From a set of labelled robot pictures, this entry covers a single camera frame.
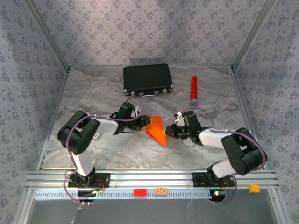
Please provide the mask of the orange paper sheet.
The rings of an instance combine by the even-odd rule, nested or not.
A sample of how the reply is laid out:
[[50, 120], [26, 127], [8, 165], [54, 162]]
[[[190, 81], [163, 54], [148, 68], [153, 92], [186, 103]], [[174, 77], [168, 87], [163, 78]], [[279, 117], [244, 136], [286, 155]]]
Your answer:
[[150, 116], [151, 124], [146, 126], [146, 134], [160, 143], [163, 147], [167, 146], [165, 129], [160, 116]]

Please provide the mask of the red tube with silver cap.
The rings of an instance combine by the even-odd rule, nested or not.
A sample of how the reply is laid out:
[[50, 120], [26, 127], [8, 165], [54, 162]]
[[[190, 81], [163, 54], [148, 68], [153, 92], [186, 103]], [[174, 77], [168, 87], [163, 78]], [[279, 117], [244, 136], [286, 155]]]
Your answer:
[[198, 105], [198, 78], [196, 76], [191, 78], [190, 105]]

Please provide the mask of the black hard case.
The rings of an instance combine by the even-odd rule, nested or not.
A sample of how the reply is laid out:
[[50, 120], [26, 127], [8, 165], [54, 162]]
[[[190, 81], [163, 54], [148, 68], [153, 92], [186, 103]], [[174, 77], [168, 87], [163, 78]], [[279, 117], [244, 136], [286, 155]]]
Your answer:
[[169, 66], [163, 64], [127, 66], [123, 68], [124, 94], [127, 96], [156, 96], [170, 93], [173, 83]]

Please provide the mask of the black controller board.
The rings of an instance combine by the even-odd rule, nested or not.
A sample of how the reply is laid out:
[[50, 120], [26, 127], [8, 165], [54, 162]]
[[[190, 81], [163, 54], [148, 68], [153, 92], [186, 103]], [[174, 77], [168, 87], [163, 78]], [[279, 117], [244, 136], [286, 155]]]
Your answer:
[[209, 199], [213, 203], [222, 203], [225, 199], [225, 190], [219, 189], [219, 190], [210, 190], [210, 196], [211, 198]]
[[96, 190], [79, 190], [77, 193], [78, 200], [81, 203], [91, 203], [97, 196]]

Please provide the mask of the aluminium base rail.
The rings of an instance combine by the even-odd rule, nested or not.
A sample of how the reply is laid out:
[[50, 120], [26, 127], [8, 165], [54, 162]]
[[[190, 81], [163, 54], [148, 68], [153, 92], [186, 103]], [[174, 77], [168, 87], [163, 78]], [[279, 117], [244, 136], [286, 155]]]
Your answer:
[[[200, 170], [171, 169], [111, 169], [97, 170], [97, 173], [109, 173], [109, 187], [112, 189], [133, 189], [165, 187], [192, 188], [192, 173]], [[34, 189], [61, 189], [68, 170], [46, 169], [29, 172], [25, 187]], [[279, 183], [273, 170], [250, 172], [245, 176], [236, 175], [237, 186], [246, 189], [251, 184], [261, 189], [277, 189]]]

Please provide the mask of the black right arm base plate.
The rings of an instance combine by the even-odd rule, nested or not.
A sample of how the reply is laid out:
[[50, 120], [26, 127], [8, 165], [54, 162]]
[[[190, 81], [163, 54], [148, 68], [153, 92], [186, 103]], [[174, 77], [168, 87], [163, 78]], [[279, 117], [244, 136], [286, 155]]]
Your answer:
[[222, 185], [234, 187], [235, 182], [233, 176], [225, 176], [218, 178], [209, 172], [192, 173], [192, 181], [194, 187], [221, 187]]

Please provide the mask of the aluminium side rail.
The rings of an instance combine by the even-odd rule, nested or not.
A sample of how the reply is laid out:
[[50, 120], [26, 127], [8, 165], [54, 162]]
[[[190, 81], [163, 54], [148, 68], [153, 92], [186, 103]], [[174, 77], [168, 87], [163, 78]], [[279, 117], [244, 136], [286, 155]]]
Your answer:
[[230, 73], [230, 76], [231, 76], [233, 87], [234, 87], [236, 95], [237, 95], [238, 104], [239, 104], [239, 107], [240, 107], [240, 111], [241, 111], [242, 118], [244, 120], [245, 126], [250, 131], [250, 133], [253, 135], [253, 137], [258, 141], [256, 131], [254, 130], [254, 126], [253, 126], [253, 124], [250, 120], [250, 117], [249, 117], [249, 109], [247, 107], [244, 95], [242, 93], [242, 89], [241, 89], [241, 87], [238, 83], [237, 76], [234, 73], [234, 70], [232, 68], [230, 68], [229, 73]]
[[49, 142], [52, 130], [53, 130], [53, 126], [54, 126], [54, 123], [55, 123], [55, 120], [56, 120], [56, 116], [57, 116], [57, 111], [59, 109], [59, 104], [60, 104], [60, 101], [61, 101], [61, 97], [62, 97], [62, 94], [63, 94], [63, 91], [64, 91], [64, 87], [65, 87], [66, 80], [67, 80], [69, 72], [70, 72], [70, 67], [67, 68], [67, 70], [66, 70], [66, 72], [64, 74], [64, 78], [63, 78], [61, 87], [59, 89], [59, 95], [58, 95], [57, 100], [56, 100], [54, 112], [52, 113], [52, 116], [51, 116], [50, 127], [49, 127], [49, 129], [47, 131], [46, 138], [45, 138], [45, 141], [43, 143], [43, 147], [42, 147], [42, 150], [41, 150], [41, 153], [40, 153], [40, 156], [39, 156], [38, 163], [37, 163], [37, 166], [35, 168], [35, 171], [40, 171], [42, 169], [42, 164], [43, 164], [43, 160], [44, 160], [44, 154], [46, 152], [47, 145], [48, 145], [48, 142]]

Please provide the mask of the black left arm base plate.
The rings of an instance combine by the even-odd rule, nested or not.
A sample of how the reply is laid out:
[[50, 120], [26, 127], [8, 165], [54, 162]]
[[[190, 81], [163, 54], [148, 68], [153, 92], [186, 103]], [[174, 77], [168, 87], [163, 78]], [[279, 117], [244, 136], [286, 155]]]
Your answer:
[[107, 188], [109, 187], [109, 173], [93, 173], [87, 177], [73, 174], [68, 181], [70, 188]]

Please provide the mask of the aluminium frame post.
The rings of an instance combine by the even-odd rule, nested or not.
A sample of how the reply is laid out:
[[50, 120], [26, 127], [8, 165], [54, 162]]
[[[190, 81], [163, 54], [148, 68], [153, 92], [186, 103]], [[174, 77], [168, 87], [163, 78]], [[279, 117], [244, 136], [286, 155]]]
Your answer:
[[256, 40], [259, 32], [263, 28], [264, 24], [266, 23], [268, 17], [270, 16], [273, 8], [277, 4], [278, 0], [265, 0], [261, 10], [257, 14], [256, 19], [252, 27], [250, 28], [241, 48], [239, 49], [238, 53], [235, 56], [233, 63], [231, 64], [232, 71], [235, 72], [238, 70], [240, 65], [242, 64], [243, 60], [245, 59], [247, 53], [249, 52], [252, 44]]

